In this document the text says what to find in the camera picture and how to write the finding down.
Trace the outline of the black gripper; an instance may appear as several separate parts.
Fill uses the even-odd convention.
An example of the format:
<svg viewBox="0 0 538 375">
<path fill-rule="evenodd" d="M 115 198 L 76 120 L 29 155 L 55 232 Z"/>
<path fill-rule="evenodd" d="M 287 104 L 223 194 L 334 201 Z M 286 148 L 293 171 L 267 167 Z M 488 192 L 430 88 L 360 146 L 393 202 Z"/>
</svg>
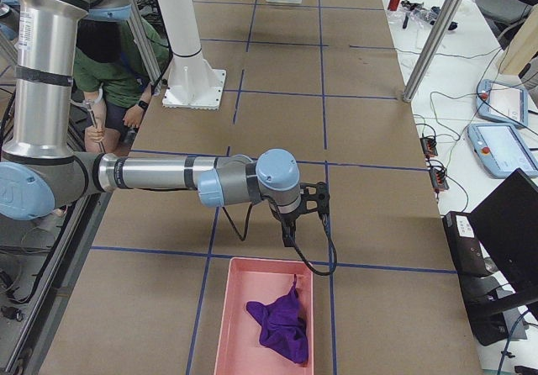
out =
<svg viewBox="0 0 538 375">
<path fill-rule="evenodd" d="M 278 208 L 271 207 L 273 217 L 281 223 L 282 242 L 285 247 L 294 247 L 296 245 L 296 221 L 304 214 L 302 208 L 297 208 L 290 213 L 283 213 Z"/>
</svg>

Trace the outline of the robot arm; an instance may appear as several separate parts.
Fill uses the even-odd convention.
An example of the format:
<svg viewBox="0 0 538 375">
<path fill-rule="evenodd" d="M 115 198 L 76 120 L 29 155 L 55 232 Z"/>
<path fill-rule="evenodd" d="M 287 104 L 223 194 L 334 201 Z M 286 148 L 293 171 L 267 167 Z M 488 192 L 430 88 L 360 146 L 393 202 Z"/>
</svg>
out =
<svg viewBox="0 0 538 375">
<path fill-rule="evenodd" d="M 267 201 L 281 223 L 286 246 L 306 211 L 306 192 L 291 153 L 272 149 L 246 156 L 171 159 L 120 157 L 107 146 L 103 100 L 90 140 L 99 154 L 71 151 L 66 143 L 77 26 L 83 18 L 126 20 L 130 0 L 18 0 L 19 51 L 13 138 L 3 147 L 1 212 L 31 220 L 94 193 L 137 188 L 195 190 L 209 207 Z"/>
</svg>

